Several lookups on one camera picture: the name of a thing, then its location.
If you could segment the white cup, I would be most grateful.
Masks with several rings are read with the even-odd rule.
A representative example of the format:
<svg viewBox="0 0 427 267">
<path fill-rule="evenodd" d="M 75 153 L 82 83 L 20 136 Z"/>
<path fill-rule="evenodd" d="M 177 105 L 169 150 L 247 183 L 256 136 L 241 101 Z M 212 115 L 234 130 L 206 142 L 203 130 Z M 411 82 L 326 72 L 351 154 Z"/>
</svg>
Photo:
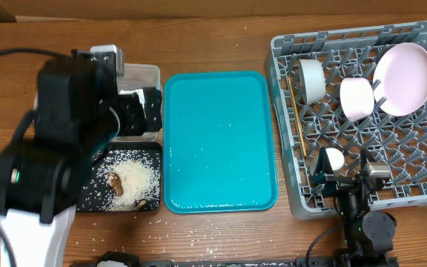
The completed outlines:
<svg viewBox="0 0 427 267">
<path fill-rule="evenodd" d="M 329 158 L 329 162 L 331 164 L 332 170 L 334 171 L 334 175 L 339 176 L 341 174 L 342 167 L 345 164 L 345 157 L 343 156 L 342 152 L 336 148 L 326 148 L 325 151 Z M 312 160 L 309 167 L 310 174 L 314 173 L 315 168 L 317 166 L 318 158 L 319 157 L 316 156 Z"/>
</svg>

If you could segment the wooden chopstick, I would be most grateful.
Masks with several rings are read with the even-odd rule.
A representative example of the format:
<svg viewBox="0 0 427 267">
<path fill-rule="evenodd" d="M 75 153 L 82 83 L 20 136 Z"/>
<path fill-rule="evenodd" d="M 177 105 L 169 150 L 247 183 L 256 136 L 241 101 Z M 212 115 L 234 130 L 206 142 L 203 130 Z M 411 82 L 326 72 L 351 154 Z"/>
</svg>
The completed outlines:
<svg viewBox="0 0 427 267">
<path fill-rule="evenodd" d="M 296 129 L 297 129 L 299 141 L 301 144 L 302 155 L 306 158 L 307 157 L 307 151 L 305 149 L 305 143 L 304 143 L 304 139 L 303 139 L 303 135 L 302 135 L 302 127 L 301 127 L 301 123 L 300 123 L 300 119 L 299 119 L 299 113 L 298 113 L 297 103 L 296 103 L 296 99 L 295 99 L 295 95 L 294 95 L 293 85 L 292 85 L 291 78 L 289 75 L 287 75 L 287 81 L 288 81 L 288 87 L 289 87 L 290 94 L 291 94 L 291 101 L 292 101 L 292 105 L 293 105 L 293 109 L 294 109 L 294 118 L 296 120 Z"/>
</svg>

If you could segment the small pink bowl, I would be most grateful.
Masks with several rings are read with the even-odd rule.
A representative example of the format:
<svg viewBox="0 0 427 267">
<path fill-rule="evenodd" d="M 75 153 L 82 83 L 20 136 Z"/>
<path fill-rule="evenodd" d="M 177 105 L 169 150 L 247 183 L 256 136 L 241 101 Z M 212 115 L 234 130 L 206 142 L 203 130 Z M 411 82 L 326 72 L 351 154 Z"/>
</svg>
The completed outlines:
<svg viewBox="0 0 427 267">
<path fill-rule="evenodd" d="M 340 84 L 340 105 L 347 119 L 355 122 L 370 116 L 374 93 L 367 79 L 345 78 Z"/>
</svg>

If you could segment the large white plate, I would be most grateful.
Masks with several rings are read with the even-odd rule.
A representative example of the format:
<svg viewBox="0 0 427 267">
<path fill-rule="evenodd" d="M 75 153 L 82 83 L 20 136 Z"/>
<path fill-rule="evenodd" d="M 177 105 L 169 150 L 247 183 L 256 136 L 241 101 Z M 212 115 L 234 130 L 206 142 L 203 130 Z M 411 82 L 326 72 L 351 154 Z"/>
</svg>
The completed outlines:
<svg viewBox="0 0 427 267">
<path fill-rule="evenodd" d="M 406 42 L 393 46 L 380 58 L 373 80 L 380 109 L 392 116 L 406 116 L 427 102 L 427 51 Z"/>
</svg>

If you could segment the grey bowl with rice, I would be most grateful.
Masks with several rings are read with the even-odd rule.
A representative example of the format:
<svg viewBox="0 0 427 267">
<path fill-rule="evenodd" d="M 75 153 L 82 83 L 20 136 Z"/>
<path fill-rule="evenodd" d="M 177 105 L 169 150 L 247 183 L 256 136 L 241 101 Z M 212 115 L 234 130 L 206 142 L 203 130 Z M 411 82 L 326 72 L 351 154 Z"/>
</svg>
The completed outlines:
<svg viewBox="0 0 427 267">
<path fill-rule="evenodd" d="M 300 59 L 299 80 L 305 90 L 305 103 L 310 105 L 325 96 L 325 76 L 321 62 Z"/>
</svg>

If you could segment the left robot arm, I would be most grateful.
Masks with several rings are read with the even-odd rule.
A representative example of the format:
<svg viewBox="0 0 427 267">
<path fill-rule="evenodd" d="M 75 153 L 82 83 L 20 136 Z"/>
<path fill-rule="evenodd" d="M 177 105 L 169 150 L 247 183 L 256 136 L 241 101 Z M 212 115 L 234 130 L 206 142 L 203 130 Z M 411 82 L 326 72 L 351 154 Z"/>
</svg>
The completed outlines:
<svg viewBox="0 0 427 267">
<path fill-rule="evenodd" d="M 0 152 L 2 266 L 60 266 L 79 195 L 110 143 L 162 127 L 158 88 L 119 88 L 118 47 L 46 55 L 35 105 Z"/>
</svg>

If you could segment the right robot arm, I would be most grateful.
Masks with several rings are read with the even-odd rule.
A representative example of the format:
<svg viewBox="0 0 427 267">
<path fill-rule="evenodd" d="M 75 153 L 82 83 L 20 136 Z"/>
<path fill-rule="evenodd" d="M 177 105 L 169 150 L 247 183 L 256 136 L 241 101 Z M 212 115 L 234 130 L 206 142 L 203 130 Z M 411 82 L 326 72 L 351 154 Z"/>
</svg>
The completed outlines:
<svg viewBox="0 0 427 267">
<path fill-rule="evenodd" d="M 322 186 L 324 197 L 333 198 L 334 209 L 342 222 L 323 232 L 309 245 L 305 264 L 313 263 L 311 252 L 318 241 L 341 228 L 346 247 L 335 250 L 326 262 L 327 266 L 398 266 L 397 258 L 388 256 L 394 248 L 397 221 L 390 213 L 372 211 L 368 204 L 370 194 L 382 190 L 391 179 L 391 169 L 386 163 L 376 161 L 365 148 L 360 151 L 360 171 L 352 177 L 335 175 L 331 160 L 327 150 L 321 148 L 312 182 Z"/>
</svg>

